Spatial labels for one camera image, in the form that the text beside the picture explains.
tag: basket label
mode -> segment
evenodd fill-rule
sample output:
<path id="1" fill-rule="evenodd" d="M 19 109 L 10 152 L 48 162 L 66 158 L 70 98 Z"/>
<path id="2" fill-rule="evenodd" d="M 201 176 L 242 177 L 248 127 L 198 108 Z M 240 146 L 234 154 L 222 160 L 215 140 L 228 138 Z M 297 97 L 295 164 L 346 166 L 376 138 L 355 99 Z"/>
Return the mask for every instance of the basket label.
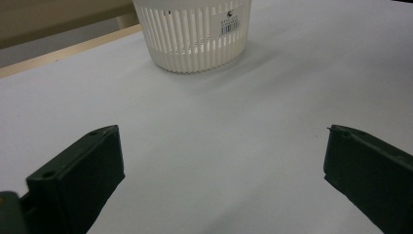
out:
<path id="1" fill-rule="evenodd" d="M 218 12 L 211 16 L 210 39 L 217 40 L 235 32 L 242 27 L 244 4 L 230 10 Z"/>

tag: floor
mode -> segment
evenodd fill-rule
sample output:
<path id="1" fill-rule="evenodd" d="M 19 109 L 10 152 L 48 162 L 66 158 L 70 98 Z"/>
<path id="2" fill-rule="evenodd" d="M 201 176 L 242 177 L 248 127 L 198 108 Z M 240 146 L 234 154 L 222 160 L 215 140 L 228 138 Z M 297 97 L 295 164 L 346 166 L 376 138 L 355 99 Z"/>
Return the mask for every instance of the floor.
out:
<path id="1" fill-rule="evenodd" d="M 33 59 L 118 30 L 115 19 L 109 19 L 57 35 L 0 50 L 0 67 Z"/>

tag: basket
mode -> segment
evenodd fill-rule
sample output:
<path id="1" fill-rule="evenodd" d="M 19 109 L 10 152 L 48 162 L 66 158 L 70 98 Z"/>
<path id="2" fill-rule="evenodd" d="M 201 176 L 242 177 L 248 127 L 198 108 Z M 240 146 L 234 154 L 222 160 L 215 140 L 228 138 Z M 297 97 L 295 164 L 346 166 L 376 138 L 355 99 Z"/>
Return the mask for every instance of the basket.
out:
<path id="1" fill-rule="evenodd" d="M 179 73 L 212 69 L 245 48 L 251 0 L 133 0 L 153 61 Z"/>

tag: white table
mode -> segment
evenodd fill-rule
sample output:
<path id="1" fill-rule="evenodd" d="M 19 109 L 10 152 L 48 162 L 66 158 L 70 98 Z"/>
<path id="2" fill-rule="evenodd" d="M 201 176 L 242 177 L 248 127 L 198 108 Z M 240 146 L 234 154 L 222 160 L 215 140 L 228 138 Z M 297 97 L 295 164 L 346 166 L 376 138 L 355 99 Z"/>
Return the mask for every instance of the white table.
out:
<path id="1" fill-rule="evenodd" d="M 0 189 L 118 124 L 126 179 L 91 234 L 381 231 L 323 179 L 331 124 L 413 153 L 413 4 L 254 0 L 245 52 L 193 75 L 143 34 L 0 79 Z"/>

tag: wooden edge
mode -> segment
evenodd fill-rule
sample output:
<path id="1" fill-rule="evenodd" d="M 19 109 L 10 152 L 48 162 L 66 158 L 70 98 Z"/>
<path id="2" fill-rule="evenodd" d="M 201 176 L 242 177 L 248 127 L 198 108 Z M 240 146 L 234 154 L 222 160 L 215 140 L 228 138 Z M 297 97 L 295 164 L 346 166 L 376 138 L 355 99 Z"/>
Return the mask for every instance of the wooden edge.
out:
<path id="1" fill-rule="evenodd" d="M 55 52 L 51 52 L 49 54 L 46 54 L 46 55 L 43 55 L 37 58 L 32 58 L 26 61 L 22 61 L 22 62 L 13 64 L 13 65 L 0 68 L 0 79 L 23 72 L 25 70 L 29 70 L 31 68 L 35 68 L 35 67 L 42 66 L 42 65 L 45 65 L 51 62 L 55 62 L 58 60 L 71 57 L 73 55 L 82 53 L 88 49 L 129 36 L 138 31 L 141 31 L 141 27 L 140 25 L 135 25 L 135 26 L 128 27 L 125 29 L 121 29 L 116 32 L 109 33 L 101 37 L 94 38 L 86 42 L 82 42 L 80 44 L 77 44 L 71 47 L 67 47 L 67 48 L 64 48 L 64 49 L 61 49 Z"/>

